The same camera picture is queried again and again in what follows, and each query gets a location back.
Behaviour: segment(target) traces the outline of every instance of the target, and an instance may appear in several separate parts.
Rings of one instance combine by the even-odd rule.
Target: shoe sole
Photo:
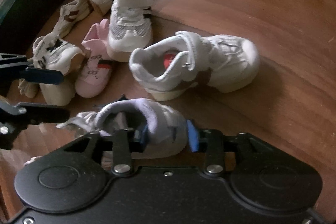
[[[219,86],[214,86],[214,88],[216,88],[218,91],[220,91],[221,93],[229,93],[235,90],[239,90],[242,89],[243,87],[247,86],[248,84],[250,84],[254,78],[256,77],[258,73],[258,70],[254,73],[252,73],[249,77],[244,78],[238,82],[235,82],[234,84],[231,85],[219,85]],[[152,91],[149,89],[145,89],[147,92],[149,92],[153,98],[156,101],[168,101],[168,100],[172,100],[175,99],[179,96],[181,96],[187,89],[183,89],[183,90],[174,90],[174,91],[168,91],[168,92],[158,92],[158,91]]]
[[[65,106],[75,97],[75,87],[68,79],[59,85],[40,84],[44,100],[48,105]]]
[[[153,44],[153,35],[151,36],[151,39],[149,43],[145,46],[145,48],[152,44]],[[118,62],[128,62],[132,54],[132,52],[122,52],[122,51],[116,50],[112,48],[109,43],[107,44],[106,50],[110,58]]]

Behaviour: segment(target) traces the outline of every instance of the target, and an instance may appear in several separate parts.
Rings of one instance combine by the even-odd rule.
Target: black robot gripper
[[[224,136],[190,121],[188,130],[190,149],[205,154],[202,168],[133,165],[131,152],[146,142],[132,128],[92,132],[51,152],[18,172],[26,207],[9,223],[326,223],[311,209],[322,189],[314,168],[249,133]],[[113,151],[108,171],[104,151]],[[226,152],[235,153],[233,171]]]

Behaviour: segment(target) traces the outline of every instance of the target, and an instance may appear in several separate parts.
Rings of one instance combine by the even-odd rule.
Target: wood grain
[[[201,127],[229,135],[250,132],[314,166],[324,182],[316,208],[335,221],[336,0],[155,0],[152,9],[156,42],[178,30],[190,30],[246,37],[258,46],[261,67],[251,85],[229,94],[200,86],[165,103]],[[58,15],[59,10],[41,35],[52,30]],[[66,40],[80,45],[90,26],[100,20],[93,12],[75,25]],[[125,63],[118,64],[100,95],[76,96],[67,108],[76,115],[121,94],[148,97]],[[41,94],[33,100],[20,96],[17,82],[8,99],[43,102]],[[70,132],[56,130],[52,124],[31,126],[16,140],[14,150],[1,152],[0,186],[9,215],[21,208],[12,186],[16,171],[30,157],[44,155],[71,139]],[[193,157],[184,153],[165,162],[182,159]]]

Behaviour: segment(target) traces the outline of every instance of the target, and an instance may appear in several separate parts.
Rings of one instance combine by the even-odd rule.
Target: shoelace
[[[203,39],[205,47],[209,50],[209,61],[211,63],[220,63],[220,66],[225,66],[231,62],[232,57],[241,53],[242,49],[229,43],[227,40],[236,40],[236,38],[207,38]]]
[[[134,22],[138,22],[139,20],[141,20],[142,16],[143,16],[142,8],[129,9],[125,7],[121,12],[118,23],[127,25]]]

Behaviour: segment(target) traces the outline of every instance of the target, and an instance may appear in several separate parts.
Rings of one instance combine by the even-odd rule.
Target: white shoelace
[[[231,62],[232,57],[241,53],[242,49],[235,45],[231,44],[230,40],[236,40],[236,37],[227,39],[224,38],[206,38],[203,39],[205,47],[209,51],[209,61],[211,63],[219,63],[219,67],[223,67]],[[237,60],[236,63],[244,61],[243,59]]]

